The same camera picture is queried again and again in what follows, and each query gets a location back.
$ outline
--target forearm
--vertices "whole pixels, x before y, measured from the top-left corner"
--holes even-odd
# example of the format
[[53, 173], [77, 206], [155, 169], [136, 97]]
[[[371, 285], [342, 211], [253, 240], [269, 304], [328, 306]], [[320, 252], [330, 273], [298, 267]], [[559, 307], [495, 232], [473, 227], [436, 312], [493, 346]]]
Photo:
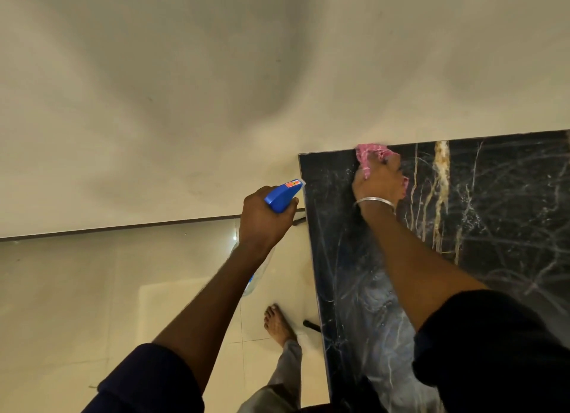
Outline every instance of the forearm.
[[383, 203], [361, 203], [362, 215], [384, 254], [386, 271], [400, 305], [416, 330], [460, 291], [487, 287], [429, 249]]
[[266, 255], [240, 244], [206, 287], [153, 341], [188, 364], [202, 393], [247, 282]]

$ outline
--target dark sleeve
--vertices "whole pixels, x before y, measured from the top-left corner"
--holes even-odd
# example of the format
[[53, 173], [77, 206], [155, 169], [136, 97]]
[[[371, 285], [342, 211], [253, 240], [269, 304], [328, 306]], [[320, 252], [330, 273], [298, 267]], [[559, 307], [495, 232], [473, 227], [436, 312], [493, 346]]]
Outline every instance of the dark sleeve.
[[570, 351], [507, 295], [456, 294], [414, 340], [414, 373], [449, 413], [570, 411]]
[[97, 387], [84, 413], [203, 413], [192, 371], [175, 353], [155, 344], [132, 351]]

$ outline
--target white wall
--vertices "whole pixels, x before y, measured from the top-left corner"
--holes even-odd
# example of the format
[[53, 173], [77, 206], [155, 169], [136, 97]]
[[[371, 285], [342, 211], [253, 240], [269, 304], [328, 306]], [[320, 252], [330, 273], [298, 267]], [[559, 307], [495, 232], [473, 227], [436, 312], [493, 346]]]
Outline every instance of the white wall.
[[569, 127], [568, 0], [0, 0], [0, 237], [240, 212], [300, 152]]

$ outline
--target person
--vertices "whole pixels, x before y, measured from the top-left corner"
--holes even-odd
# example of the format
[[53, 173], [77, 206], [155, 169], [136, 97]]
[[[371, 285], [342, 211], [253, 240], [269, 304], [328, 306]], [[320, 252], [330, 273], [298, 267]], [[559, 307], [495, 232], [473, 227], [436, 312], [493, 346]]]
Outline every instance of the person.
[[[570, 351], [530, 309], [490, 290], [428, 249], [394, 215], [403, 195], [400, 158], [370, 159], [370, 177], [357, 171], [353, 192], [385, 257], [400, 304], [417, 331], [413, 371], [437, 387], [449, 413], [570, 411]], [[257, 267], [291, 226], [297, 200], [282, 214], [263, 198], [246, 197], [239, 246], [218, 273], [152, 343], [136, 347], [98, 386], [85, 413], [202, 412], [202, 394], [235, 308]], [[265, 326], [283, 347], [268, 385], [240, 408], [299, 409], [301, 348], [274, 305]], [[331, 411], [341, 406], [320, 406]]]

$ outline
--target orange label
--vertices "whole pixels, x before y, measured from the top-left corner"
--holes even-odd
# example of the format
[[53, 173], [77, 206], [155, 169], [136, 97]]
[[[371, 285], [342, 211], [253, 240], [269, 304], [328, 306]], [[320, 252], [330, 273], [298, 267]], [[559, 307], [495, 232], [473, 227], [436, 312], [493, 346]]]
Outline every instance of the orange label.
[[293, 186], [300, 185], [300, 184], [301, 184], [301, 181], [299, 181], [299, 180], [293, 180], [292, 182], [285, 183], [285, 186], [287, 186], [287, 187], [293, 187]]

